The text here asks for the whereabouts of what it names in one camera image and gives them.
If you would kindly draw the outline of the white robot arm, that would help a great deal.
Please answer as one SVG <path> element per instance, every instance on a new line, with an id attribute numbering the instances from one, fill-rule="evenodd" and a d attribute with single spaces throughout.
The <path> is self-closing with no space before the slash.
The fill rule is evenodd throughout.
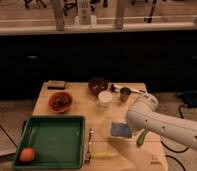
<path id="1" fill-rule="evenodd" d="M 126 123 L 132 130 L 147 129 L 197 151 L 197 122 L 156 112 L 157 98 L 141 94 L 126 112 Z"/>

